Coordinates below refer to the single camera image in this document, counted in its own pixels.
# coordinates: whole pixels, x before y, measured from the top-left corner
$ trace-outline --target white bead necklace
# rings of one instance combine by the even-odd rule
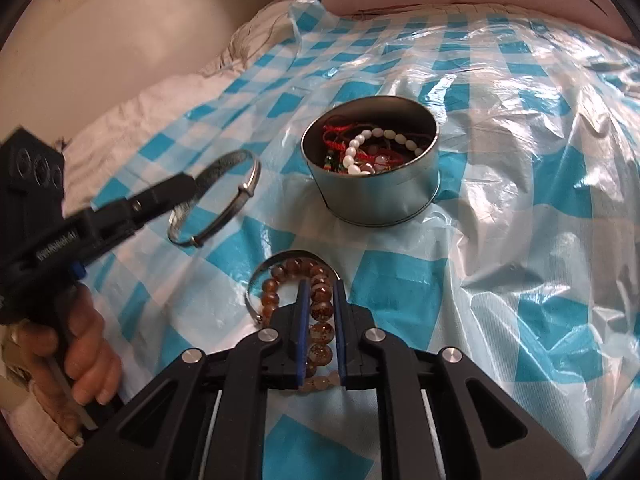
[[[368,175],[371,171],[361,170],[355,161],[358,148],[364,144],[365,140],[371,137],[385,137],[385,139],[395,140],[401,146],[406,147],[410,152],[414,152],[415,156],[420,156],[424,152],[422,148],[418,148],[418,145],[411,139],[407,139],[403,134],[396,134],[393,130],[383,130],[382,128],[374,128],[373,130],[363,130],[361,133],[355,136],[353,140],[349,142],[349,147],[344,152],[342,158],[342,165],[347,173],[350,175]]]

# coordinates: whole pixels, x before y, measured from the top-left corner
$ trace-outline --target beige wall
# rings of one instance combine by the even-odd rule
[[[0,139],[51,142],[143,88],[200,69],[271,0],[33,0],[0,51]]]

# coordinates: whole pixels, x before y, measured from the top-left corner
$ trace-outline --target round tin can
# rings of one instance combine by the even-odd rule
[[[426,135],[419,143],[424,152],[383,173],[363,176],[332,173],[322,168],[327,148],[324,126],[374,123],[397,133]],[[325,113],[302,136],[302,153],[318,184],[324,203],[338,218],[370,227],[404,222],[426,208],[440,185],[438,172],[438,124],[424,106],[398,96],[364,97]]]

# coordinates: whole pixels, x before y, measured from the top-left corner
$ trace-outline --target plastic sheet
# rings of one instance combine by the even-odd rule
[[[409,345],[461,348],[595,476],[640,408],[640,52],[497,6],[351,22],[296,0],[290,15],[295,40],[158,134],[96,199],[240,147],[263,163],[254,199],[199,252],[172,246],[163,218],[90,269],[126,395],[184,348],[249,333],[253,268],[301,248]],[[371,94],[413,98],[441,128],[436,200],[391,228],[335,219],[299,147],[325,110]],[[270,395],[264,478],[379,478],[374,407],[370,392]]]

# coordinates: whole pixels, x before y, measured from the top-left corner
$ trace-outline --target silver bangle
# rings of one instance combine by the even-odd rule
[[[254,164],[248,173],[245,182],[238,186],[238,194],[226,206],[225,210],[217,218],[205,227],[198,234],[191,236],[187,241],[178,240],[180,230],[186,222],[191,210],[200,201],[204,194],[222,177],[227,171],[251,159]],[[249,150],[236,150],[226,153],[217,160],[209,164],[196,177],[196,194],[188,202],[183,202],[176,206],[169,216],[169,228],[166,235],[171,243],[180,247],[202,247],[204,242],[222,229],[240,210],[244,204],[254,195],[255,187],[260,180],[260,160]]]
[[[271,266],[284,262],[289,258],[307,258],[308,260],[313,260],[329,270],[329,278],[331,278],[334,282],[340,280],[340,276],[338,275],[336,270],[317,254],[313,254],[309,251],[304,250],[282,251],[281,253],[273,254],[256,267],[251,277],[249,278],[249,283],[246,284],[246,289],[244,290],[244,306],[248,310],[251,318],[254,320],[254,323],[258,326],[262,325],[263,319],[262,314],[258,314],[258,311],[255,309],[253,303],[251,302],[251,290],[252,288],[254,288],[255,282],[258,280],[258,277],[265,270],[268,270]]]

